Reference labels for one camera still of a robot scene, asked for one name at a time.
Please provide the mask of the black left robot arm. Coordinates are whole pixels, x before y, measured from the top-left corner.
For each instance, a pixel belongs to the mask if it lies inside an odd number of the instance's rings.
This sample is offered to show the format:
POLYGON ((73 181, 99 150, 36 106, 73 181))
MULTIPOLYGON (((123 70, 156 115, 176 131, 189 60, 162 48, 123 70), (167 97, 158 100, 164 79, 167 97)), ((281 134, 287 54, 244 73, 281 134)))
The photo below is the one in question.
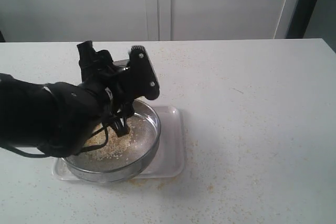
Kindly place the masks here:
POLYGON ((77 46, 81 84, 35 84, 1 74, 1 148, 24 157, 69 157, 98 150, 87 140, 109 129, 129 132, 139 97, 155 100, 160 86, 143 46, 133 46, 127 60, 114 61, 91 41, 77 46), (38 153, 26 153, 33 147, 38 153))

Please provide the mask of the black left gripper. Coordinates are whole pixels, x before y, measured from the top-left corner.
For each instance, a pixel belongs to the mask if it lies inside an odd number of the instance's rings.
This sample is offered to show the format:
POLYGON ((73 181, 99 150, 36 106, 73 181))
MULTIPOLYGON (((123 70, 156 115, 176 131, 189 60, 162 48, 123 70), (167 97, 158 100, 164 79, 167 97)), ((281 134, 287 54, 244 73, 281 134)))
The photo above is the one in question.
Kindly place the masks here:
MULTIPOLYGON (((115 101, 132 103, 139 97, 155 100, 160 85, 145 47, 132 46, 130 67, 117 74, 115 101)), ((71 156, 103 148, 108 143, 107 118, 113 94, 111 89, 96 82, 78 86, 56 82, 43 86, 57 108, 55 132, 39 150, 49 156, 71 156)))

